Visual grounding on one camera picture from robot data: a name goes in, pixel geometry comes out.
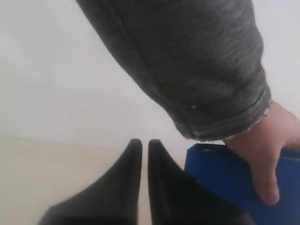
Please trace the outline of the person's bare hand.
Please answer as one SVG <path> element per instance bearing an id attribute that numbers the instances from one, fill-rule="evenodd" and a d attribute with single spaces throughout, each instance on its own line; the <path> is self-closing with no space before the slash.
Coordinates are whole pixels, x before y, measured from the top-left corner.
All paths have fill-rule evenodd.
<path id="1" fill-rule="evenodd" d="M 300 121 L 277 102 L 250 130 L 225 139 L 225 145 L 249 163 L 254 188 L 263 202 L 279 201 L 276 167 L 283 147 L 300 146 Z"/>

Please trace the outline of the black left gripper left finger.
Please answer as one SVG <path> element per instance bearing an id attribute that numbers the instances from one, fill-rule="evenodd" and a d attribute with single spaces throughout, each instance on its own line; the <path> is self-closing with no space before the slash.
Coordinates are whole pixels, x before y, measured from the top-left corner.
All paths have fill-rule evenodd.
<path id="1" fill-rule="evenodd" d="M 129 141 L 113 166 L 86 189 L 50 207 L 40 225 L 136 225 L 142 143 Z"/>

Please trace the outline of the grey sleeved forearm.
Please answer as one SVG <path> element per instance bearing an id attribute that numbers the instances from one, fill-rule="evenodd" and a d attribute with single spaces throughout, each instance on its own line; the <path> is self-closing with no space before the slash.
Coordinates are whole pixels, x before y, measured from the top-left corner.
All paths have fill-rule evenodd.
<path id="1" fill-rule="evenodd" d="M 187 139 L 248 131 L 271 93 L 250 0 L 80 0 L 117 63 Z"/>

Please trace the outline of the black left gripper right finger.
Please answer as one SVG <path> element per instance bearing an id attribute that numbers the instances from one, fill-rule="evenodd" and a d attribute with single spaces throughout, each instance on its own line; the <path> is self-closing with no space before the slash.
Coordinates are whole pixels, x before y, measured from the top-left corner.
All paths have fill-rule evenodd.
<path id="1" fill-rule="evenodd" d="M 160 140 L 148 146 L 148 187 L 154 225 L 253 225 L 248 212 L 201 187 Z"/>

